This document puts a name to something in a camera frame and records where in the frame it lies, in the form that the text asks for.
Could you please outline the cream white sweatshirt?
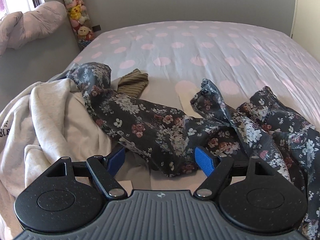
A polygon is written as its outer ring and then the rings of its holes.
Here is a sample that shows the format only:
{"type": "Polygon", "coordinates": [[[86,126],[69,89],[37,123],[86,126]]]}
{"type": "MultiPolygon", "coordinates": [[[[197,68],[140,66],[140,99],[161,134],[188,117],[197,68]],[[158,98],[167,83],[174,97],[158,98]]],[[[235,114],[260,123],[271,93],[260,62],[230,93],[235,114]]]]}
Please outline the cream white sweatshirt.
{"type": "Polygon", "coordinates": [[[94,123],[70,79],[37,82],[1,112],[1,239],[22,230],[15,198],[64,156],[84,161],[111,152],[110,138],[94,123]]]}

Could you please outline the pink rolled duvet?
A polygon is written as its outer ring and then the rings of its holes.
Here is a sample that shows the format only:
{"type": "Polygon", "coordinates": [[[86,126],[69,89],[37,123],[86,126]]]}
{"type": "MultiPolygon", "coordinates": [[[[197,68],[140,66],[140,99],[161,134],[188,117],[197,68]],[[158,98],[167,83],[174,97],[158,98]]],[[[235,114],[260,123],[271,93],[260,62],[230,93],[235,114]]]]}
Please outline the pink rolled duvet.
{"type": "Polygon", "coordinates": [[[13,12],[1,18],[1,54],[18,50],[26,43],[52,35],[67,18],[65,6],[58,1],[45,2],[33,11],[13,12]]]}

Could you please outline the cream room door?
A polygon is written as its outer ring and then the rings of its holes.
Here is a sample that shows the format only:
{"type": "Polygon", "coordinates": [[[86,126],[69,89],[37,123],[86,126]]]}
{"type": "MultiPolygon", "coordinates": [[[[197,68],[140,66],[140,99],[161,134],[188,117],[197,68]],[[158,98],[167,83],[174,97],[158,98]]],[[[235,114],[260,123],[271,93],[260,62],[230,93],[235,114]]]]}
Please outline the cream room door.
{"type": "Polygon", "coordinates": [[[319,37],[319,0],[295,0],[291,37],[309,42],[319,37]]]}

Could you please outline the dark floral denim pants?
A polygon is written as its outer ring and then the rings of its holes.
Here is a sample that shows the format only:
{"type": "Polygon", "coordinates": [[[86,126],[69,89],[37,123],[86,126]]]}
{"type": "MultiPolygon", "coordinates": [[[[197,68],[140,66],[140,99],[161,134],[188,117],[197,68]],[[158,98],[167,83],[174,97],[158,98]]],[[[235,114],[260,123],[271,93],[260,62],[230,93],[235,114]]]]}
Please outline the dark floral denim pants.
{"type": "Polygon", "coordinates": [[[308,239],[319,239],[319,132],[269,87],[232,108],[216,85],[204,79],[190,102],[199,115],[193,118],[113,90],[111,69],[102,63],[74,67],[67,77],[82,94],[93,121],[109,137],[168,177],[197,170],[198,146],[238,161],[260,157],[306,195],[308,210],[299,229],[308,239]]]}

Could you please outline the olive striped garment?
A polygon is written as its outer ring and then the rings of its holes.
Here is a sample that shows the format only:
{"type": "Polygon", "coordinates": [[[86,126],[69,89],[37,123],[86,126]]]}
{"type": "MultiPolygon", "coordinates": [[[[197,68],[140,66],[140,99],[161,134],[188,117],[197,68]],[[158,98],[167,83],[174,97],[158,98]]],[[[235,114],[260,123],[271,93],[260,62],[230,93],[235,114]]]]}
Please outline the olive striped garment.
{"type": "Polygon", "coordinates": [[[148,73],[143,73],[139,69],[135,69],[120,78],[117,91],[133,98],[138,98],[148,84],[148,73]]]}

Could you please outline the pink polka dot bed sheet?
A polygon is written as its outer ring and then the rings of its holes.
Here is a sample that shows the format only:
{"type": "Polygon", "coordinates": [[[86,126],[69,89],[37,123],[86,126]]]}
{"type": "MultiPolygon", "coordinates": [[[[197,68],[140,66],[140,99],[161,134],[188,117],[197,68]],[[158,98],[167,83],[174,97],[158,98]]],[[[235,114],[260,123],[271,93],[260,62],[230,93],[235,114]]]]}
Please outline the pink polka dot bed sheet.
{"type": "Polygon", "coordinates": [[[112,79],[140,69],[149,76],[142,98],[175,108],[179,94],[195,92],[205,78],[232,107],[268,86],[319,126],[319,62],[279,31],[209,21],[141,24],[100,34],[74,62],[104,63],[112,79]]]}

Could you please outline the black wall socket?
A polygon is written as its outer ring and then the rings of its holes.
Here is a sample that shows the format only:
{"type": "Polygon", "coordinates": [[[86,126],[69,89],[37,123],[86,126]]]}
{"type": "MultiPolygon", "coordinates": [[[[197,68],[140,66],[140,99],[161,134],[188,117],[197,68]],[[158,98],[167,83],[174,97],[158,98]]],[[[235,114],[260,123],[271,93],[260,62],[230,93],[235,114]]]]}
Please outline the black wall socket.
{"type": "Polygon", "coordinates": [[[95,26],[92,27],[92,30],[94,32],[101,31],[101,26],[100,25],[95,25],[95,26]]]}

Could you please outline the plush toy storage tube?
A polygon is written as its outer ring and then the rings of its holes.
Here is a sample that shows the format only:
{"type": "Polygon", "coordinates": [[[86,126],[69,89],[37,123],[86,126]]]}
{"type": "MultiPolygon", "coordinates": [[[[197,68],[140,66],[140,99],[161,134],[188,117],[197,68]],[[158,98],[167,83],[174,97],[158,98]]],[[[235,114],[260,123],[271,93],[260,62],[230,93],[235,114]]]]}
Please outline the plush toy storage tube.
{"type": "Polygon", "coordinates": [[[63,1],[78,46],[81,50],[83,50],[95,39],[85,2],[84,0],[63,1]]]}

